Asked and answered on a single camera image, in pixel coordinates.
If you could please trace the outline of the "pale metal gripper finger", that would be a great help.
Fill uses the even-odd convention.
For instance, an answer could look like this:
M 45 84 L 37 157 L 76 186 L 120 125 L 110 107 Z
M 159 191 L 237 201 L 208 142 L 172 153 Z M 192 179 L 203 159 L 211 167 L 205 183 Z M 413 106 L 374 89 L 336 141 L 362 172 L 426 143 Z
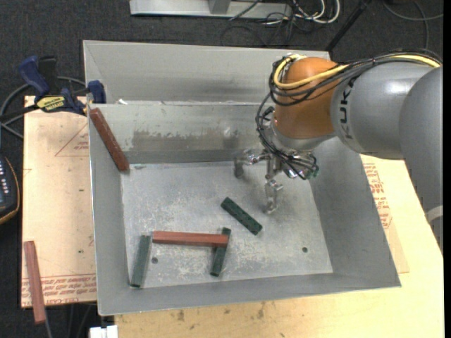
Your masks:
M 278 208 L 278 197 L 283 185 L 277 183 L 275 179 L 268 180 L 265 184 L 266 207 L 267 214 L 273 213 Z
M 236 178 L 244 175 L 244 166 L 257 164 L 261 160 L 262 152 L 255 149 L 245 149 L 233 157 L 233 171 Z

